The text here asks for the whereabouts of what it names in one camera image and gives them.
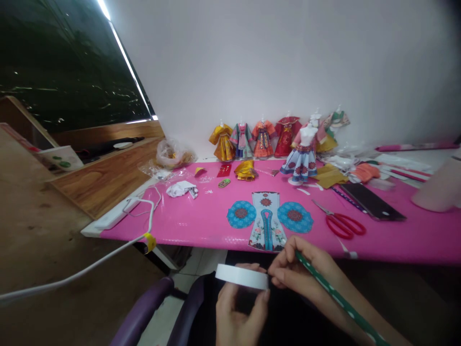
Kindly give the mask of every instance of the green polka dot pencil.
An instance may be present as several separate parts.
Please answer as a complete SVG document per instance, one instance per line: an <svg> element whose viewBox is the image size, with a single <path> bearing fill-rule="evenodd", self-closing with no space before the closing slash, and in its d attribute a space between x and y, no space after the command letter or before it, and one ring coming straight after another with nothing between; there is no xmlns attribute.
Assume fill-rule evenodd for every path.
<svg viewBox="0 0 461 346"><path fill-rule="evenodd" d="M357 325L370 337L378 346L389 346L384 338L348 303L342 295L335 290L329 282L313 267L313 265L299 252L295 251L296 258L312 274L313 277L322 285L322 287L333 297L333 299L346 311Z"/></svg>

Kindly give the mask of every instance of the white tape roll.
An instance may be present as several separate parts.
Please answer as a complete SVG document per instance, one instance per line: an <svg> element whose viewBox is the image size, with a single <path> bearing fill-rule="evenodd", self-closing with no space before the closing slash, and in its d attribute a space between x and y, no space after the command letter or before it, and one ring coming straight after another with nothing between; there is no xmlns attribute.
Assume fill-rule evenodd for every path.
<svg viewBox="0 0 461 346"><path fill-rule="evenodd" d="M269 288L269 277L267 274L226 264L218 264L215 277L241 286L261 290Z"/></svg>

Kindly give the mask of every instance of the power strip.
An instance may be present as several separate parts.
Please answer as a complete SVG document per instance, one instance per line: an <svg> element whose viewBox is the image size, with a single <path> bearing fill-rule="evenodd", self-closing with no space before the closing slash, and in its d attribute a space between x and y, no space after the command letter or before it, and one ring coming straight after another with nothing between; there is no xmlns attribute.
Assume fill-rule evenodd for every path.
<svg viewBox="0 0 461 346"><path fill-rule="evenodd" d="M104 214L100 219L96 220L93 224L95 228L99 230L111 229L116 224L118 224L122 219L127 215L128 212L131 212L137 205L139 200L126 198L113 207L110 211Z"/></svg>
<svg viewBox="0 0 461 346"><path fill-rule="evenodd" d="M107 230L113 228L118 224L123 218L127 215L128 212L131 212L138 204L139 200L131 199L132 197L137 197L141 192L146 190L149 186L155 184L157 180L155 178L150 178L135 191L130 193L130 195L113 207L110 211L105 213L98 220L92 222L92 226L99 230Z"/></svg>

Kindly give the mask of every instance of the white cup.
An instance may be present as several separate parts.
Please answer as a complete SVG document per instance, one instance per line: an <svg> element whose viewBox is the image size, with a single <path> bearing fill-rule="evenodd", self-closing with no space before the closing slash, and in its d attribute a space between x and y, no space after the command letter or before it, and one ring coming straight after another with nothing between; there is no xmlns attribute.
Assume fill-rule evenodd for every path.
<svg viewBox="0 0 461 346"><path fill-rule="evenodd" d="M55 164L66 172L75 171L83 167L82 160L80 160L71 146L42 150L37 154L43 156L48 162Z"/></svg>

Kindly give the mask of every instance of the red paper dress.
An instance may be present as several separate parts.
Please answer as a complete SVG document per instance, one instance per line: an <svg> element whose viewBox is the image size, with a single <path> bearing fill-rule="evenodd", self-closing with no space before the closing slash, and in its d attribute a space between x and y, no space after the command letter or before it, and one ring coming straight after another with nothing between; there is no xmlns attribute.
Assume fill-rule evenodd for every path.
<svg viewBox="0 0 461 346"><path fill-rule="evenodd" d="M255 157L267 157L274 153L270 140L277 135L274 125L270 121L258 122L252 131L253 139L256 141L253 155Z"/></svg>
<svg viewBox="0 0 461 346"><path fill-rule="evenodd" d="M291 143L293 137L298 134L301 124L298 117L285 117L280 119L275 125L275 130L279 136L277 147L275 148L275 157L285 157L291 153Z"/></svg>

